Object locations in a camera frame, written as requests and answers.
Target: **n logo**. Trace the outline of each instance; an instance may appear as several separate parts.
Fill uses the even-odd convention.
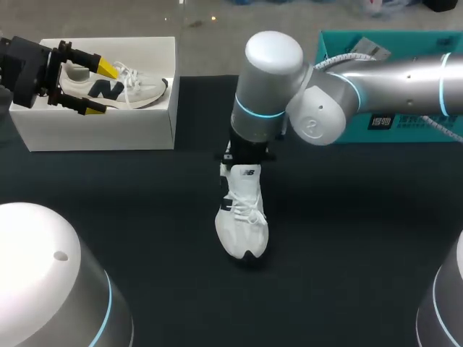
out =
[[[124,91],[124,84],[117,82],[113,89],[111,89],[111,83],[108,80],[98,80],[93,85],[88,96],[97,98],[100,94],[109,100],[116,100],[119,95]]]

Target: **glowing blue led ring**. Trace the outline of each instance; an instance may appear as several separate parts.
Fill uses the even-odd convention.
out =
[[[106,271],[104,273],[106,275],[106,278],[108,279],[108,287],[109,287],[108,309],[106,310],[106,316],[104,317],[103,324],[101,324],[100,330],[98,331],[98,333],[96,334],[95,338],[90,343],[90,345],[88,345],[88,347],[94,347],[96,345],[96,343],[98,342],[98,340],[101,337],[101,334],[103,334],[103,331],[104,331],[104,328],[106,327],[106,324],[108,324],[109,315],[111,314],[111,306],[113,304],[113,291],[112,291],[112,288],[111,288],[111,281],[109,280],[109,276],[106,273]]]
[[[439,80],[439,102],[441,103],[442,114],[447,117],[449,116],[449,113],[447,112],[445,101],[443,100],[443,71],[446,68],[450,54],[451,53],[447,53],[442,59],[441,78]]]
[[[284,115],[284,111],[283,112],[280,112],[280,113],[277,113],[277,114],[270,114],[270,115],[266,115],[266,114],[258,114],[258,113],[254,113],[252,112],[250,109],[248,108],[245,108],[238,100],[238,95],[234,95],[234,98],[235,100],[237,101],[237,104],[239,105],[239,107],[242,108],[243,111],[245,111],[246,113],[250,114],[251,116],[254,116],[254,117],[258,117],[258,118],[276,118],[276,117],[280,117],[282,115]]]
[[[454,337],[451,335],[451,333],[449,332],[449,329],[447,329],[446,325],[443,323],[441,314],[439,313],[439,310],[438,310],[438,308],[437,308],[437,302],[436,302],[436,283],[437,283],[437,277],[439,276],[440,271],[441,271],[441,269],[439,269],[439,271],[437,272],[436,277],[434,278],[434,283],[433,283],[433,304],[434,304],[434,310],[436,311],[436,316],[437,316],[437,319],[438,319],[439,323],[441,324],[442,330],[445,332],[445,334],[447,335],[447,337],[449,338],[449,340],[454,344],[455,347],[461,347],[461,346],[458,344],[458,342],[454,339]]]
[[[346,77],[344,76],[341,76],[340,74],[334,74],[333,72],[329,72],[329,74],[332,74],[333,76],[336,76],[338,78],[340,78],[341,80],[349,83],[351,85],[352,88],[354,88],[356,94],[357,94],[357,97],[359,98],[359,107],[357,109],[357,112],[360,111],[360,106],[362,105],[362,99],[360,98],[360,92],[359,90],[357,89],[357,87],[355,87],[354,83],[352,83],[350,80],[348,80]]]

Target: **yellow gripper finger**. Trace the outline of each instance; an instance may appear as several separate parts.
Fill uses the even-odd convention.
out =
[[[87,108],[87,111],[85,112],[85,115],[89,114],[105,114],[104,112],[94,110],[93,108]]]
[[[117,71],[117,69],[113,67],[110,63],[108,63],[107,60],[105,60],[103,57],[100,59],[100,62],[98,63],[98,70],[96,73],[112,78],[114,80],[117,80],[117,77],[119,76],[119,72]]]

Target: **black tongue label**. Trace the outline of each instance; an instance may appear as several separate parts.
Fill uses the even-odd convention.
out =
[[[241,176],[254,176],[255,170],[241,170]]]

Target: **white sticker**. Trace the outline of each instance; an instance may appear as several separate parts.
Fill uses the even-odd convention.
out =
[[[376,60],[386,60],[391,56],[391,52],[384,47],[374,43],[367,38],[362,38],[351,50],[351,53],[363,53],[372,56]]]

